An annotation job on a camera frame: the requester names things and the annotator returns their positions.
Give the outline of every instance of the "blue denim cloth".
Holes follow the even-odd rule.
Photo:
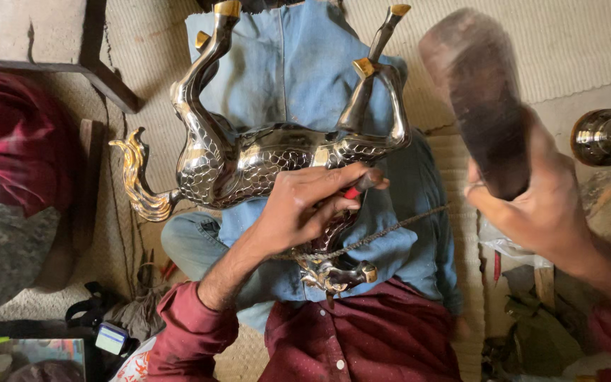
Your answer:
[[[186,24],[194,60],[199,56],[194,36],[199,30],[211,34],[213,17],[191,15]],[[286,120],[318,131],[334,130],[358,78],[350,63],[369,52],[338,8],[326,1],[307,1],[257,15],[243,13],[232,37],[232,48],[220,60],[218,74],[202,92],[207,109],[222,114],[235,127]],[[401,58],[382,57],[380,61],[397,67],[404,81],[407,67]],[[363,132],[386,135],[391,126],[390,100],[385,87],[376,80]],[[344,232],[343,245],[447,202],[430,148],[420,133],[414,134],[409,147],[378,162],[378,167],[386,171],[391,187],[367,193],[359,219]],[[222,224],[201,213],[178,215],[167,223],[162,245],[191,279],[201,279],[258,218],[265,204],[265,199],[253,199],[226,209]],[[220,224],[219,230],[214,229],[212,221]],[[343,297],[369,291],[396,275],[426,298],[441,301],[453,314],[461,312],[447,212],[392,231],[348,254],[376,265],[378,281],[359,285],[344,292]],[[295,262],[270,260],[245,285],[238,308],[263,302],[259,307],[266,310],[272,300],[324,298],[323,291],[301,283]]]

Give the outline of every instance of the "wrist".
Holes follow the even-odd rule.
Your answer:
[[[266,241],[255,236],[252,227],[250,227],[237,239],[226,256],[242,258],[260,264],[271,255],[272,252],[267,247]]]
[[[586,238],[554,250],[547,258],[565,273],[583,279],[604,266],[605,257],[599,248],[599,240],[589,233]]]

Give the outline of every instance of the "horse sculpture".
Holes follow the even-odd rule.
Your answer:
[[[373,164],[411,141],[400,75],[395,67],[378,64],[383,48],[409,11],[409,5],[389,7],[368,57],[353,61],[360,80],[332,133],[276,122],[251,133],[237,134],[225,117],[204,108],[199,94],[218,71],[219,58],[230,49],[233,27],[240,20],[240,7],[235,0],[214,6],[213,34],[198,33],[199,58],[182,80],[171,86],[176,115],[187,129],[187,140],[176,168],[178,188],[155,194],[148,187],[145,169],[149,152],[140,140],[143,127],[124,140],[110,142],[124,152],[124,187],[132,207],[146,220],[167,219],[183,198],[209,209],[232,207],[270,195],[280,171],[313,166],[335,169],[358,161]],[[385,137],[360,133],[375,77],[385,85],[392,104],[392,128]],[[302,256],[332,252],[338,236],[356,218],[357,212],[345,211],[332,220],[323,236],[292,249],[293,258],[302,268],[302,280],[326,291],[328,298],[361,282],[376,280],[376,267],[366,261],[344,270],[338,268],[337,258],[309,260],[313,256]]]

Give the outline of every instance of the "hand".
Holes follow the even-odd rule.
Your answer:
[[[559,267],[571,266],[570,253],[591,245],[591,233],[577,190],[572,159],[559,153],[536,114],[527,112],[530,137],[530,187],[507,202],[489,194],[475,161],[469,165],[468,202],[502,233]]]
[[[246,240],[267,258],[316,239],[336,213],[360,208],[359,201],[346,199],[339,191],[351,187],[369,170],[357,162],[341,169],[309,167],[277,174],[266,207],[246,231]],[[384,179],[376,188],[387,186]]]

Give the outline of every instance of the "left hand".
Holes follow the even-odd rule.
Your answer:
[[[309,167],[277,174],[275,187],[256,222],[245,232],[244,243],[263,259],[321,236],[331,218],[360,202],[337,193],[350,187],[370,168],[357,162],[341,169]],[[388,180],[376,186],[384,189]]]

